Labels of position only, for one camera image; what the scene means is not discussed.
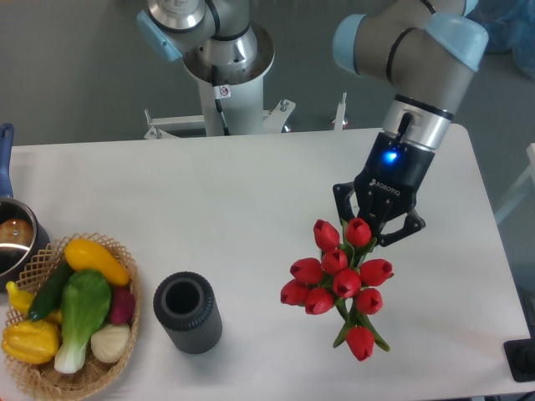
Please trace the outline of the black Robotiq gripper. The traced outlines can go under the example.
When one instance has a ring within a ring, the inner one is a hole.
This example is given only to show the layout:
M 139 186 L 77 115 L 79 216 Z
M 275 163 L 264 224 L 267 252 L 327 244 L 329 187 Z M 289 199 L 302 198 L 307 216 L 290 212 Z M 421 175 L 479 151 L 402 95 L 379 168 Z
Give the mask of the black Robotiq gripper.
M 340 222 L 356 216 L 365 220 L 377 245 L 386 247 L 425 228 L 425 220 L 415 210 L 416 195 L 435 154 L 397 138 L 378 133 L 364 168 L 354 182 L 333 187 Z M 405 215 L 403 226 L 380 234 L 386 223 Z

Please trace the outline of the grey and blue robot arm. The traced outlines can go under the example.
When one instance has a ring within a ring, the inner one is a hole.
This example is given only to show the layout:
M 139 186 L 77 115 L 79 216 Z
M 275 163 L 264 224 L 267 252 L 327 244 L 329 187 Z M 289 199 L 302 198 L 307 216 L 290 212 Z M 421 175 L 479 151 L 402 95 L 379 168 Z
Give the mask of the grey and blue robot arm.
M 341 221 L 355 217 L 380 246 L 421 230 L 416 194 L 487 46 L 473 1 L 397 1 L 377 16 L 354 14 L 332 45 L 342 69 L 390 83 L 397 94 L 363 170 L 337 184 Z M 263 109 L 273 41 L 247 1 L 150 1 L 136 19 L 146 42 L 180 60 L 197 81 L 210 136 L 280 131 L 286 114 Z

